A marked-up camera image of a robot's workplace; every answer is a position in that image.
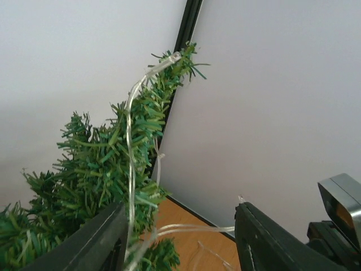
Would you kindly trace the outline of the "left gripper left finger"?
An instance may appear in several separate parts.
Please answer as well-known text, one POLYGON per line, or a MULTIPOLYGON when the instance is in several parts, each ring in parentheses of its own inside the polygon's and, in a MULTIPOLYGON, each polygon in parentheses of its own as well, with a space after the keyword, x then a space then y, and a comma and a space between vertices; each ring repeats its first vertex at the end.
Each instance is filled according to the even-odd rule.
POLYGON ((112 203, 22 270, 123 270, 127 232, 126 208, 112 203))

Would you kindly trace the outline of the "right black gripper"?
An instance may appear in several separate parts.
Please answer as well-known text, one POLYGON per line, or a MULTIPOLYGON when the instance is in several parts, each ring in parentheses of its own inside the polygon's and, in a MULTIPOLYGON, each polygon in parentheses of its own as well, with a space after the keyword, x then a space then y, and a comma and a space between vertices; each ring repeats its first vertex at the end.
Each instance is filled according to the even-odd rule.
POLYGON ((360 251, 349 242, 331 221, 311 222, 306 244, 347 270, 360 270, 360 251))

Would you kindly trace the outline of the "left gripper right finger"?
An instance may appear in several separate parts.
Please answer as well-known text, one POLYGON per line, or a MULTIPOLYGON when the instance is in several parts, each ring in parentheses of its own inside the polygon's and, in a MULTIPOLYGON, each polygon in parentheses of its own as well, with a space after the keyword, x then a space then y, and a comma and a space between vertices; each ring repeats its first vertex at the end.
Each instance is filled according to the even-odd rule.
POLYGON ((235 213, 235 242, 241 270, 345 270, 300 242, 252 203, 235 213))

